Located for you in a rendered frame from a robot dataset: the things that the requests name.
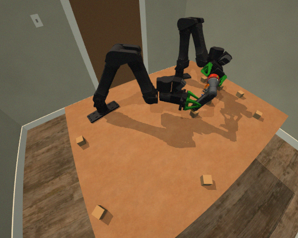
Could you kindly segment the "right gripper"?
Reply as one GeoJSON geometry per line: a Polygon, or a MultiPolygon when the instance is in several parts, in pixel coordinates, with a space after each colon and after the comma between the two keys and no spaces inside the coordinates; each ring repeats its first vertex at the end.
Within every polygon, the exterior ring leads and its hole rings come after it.
{"type": "Polygon", "coordinates": [[[190,99],[190,96],[194,97],[195,99],[199,99],[191,91],[186,92],[186,89],[183,89],[180,103],[170,101],[170,97],[169,97],[169,102],[173,103],[173,104],[178,104],[180,111],[181,111],[182,108],[183,108],[183,110],[186,111],[186,110],[190,110],[190,109],[193,109],[193,108],[201,107],[201,104],[197,103],[196,100],[190,99]],[[197,106],[188,106],[189,103],[195,104],[197,106]]]}

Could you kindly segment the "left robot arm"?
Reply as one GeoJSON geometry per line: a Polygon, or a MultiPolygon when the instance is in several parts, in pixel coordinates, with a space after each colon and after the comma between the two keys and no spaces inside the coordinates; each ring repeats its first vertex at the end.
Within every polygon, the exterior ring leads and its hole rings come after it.
{"type": "Polygon", "coordinates": [[[224,52],[223,48],[211,47],[208,53],[203,35],[203,22],[204,19],[199,17],[186,17],[178,20],[177,27],[180,34],[179,56],[175,68],[175,75],[169,76],[172,80],[174,77],[182,77],[182,79],[191,78],[188,73],[183,73],[184,69],[189,66],[188,50],[191,34],[195,45],[195,59],[198,67],[204,67],[209,62],[212,62],[223,71],[222,65],[231,61],[232,56],[228,52],[224,52]]]}

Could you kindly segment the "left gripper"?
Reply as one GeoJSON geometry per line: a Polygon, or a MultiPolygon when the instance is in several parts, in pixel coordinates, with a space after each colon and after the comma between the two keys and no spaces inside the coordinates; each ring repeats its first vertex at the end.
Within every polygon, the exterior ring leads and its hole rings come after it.
{"type": "Polygon", "coordinates": [[[212,62],[209,62],[207,65],[205,65],[201,69],[201,73],[203,73],[206,77],[208,77],[210,74],[217,74],[220,78],[220,84],[218,85],[219,87],[227,79],[225,73],[212,62]]]}

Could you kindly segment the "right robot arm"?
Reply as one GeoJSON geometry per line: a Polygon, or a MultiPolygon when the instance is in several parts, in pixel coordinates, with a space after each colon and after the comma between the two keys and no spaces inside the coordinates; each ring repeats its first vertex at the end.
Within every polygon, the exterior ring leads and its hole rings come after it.
{"type": "Polygon", "coordinates": [[[172,78],[169,76],[157,77],[155,88],[145,68],[141,56],[141,47],[138,45],[117,43],[106,54],[104,70],[93,96],[93,106],[97,110],[87,116],[91,123],[94,123],[119,107],[119,104],[115,101],[106,104],[105,100],[117,70],[121,65],[126,63],[131,68],[140,86],[143,99],[147,104],[158,104],[158,92],[160,101],[169,103],[170,97],[170,101],[180,103],[183,92],[182,88],[186,85],[184,79],[174,77],[172,81],[172,78]]]}

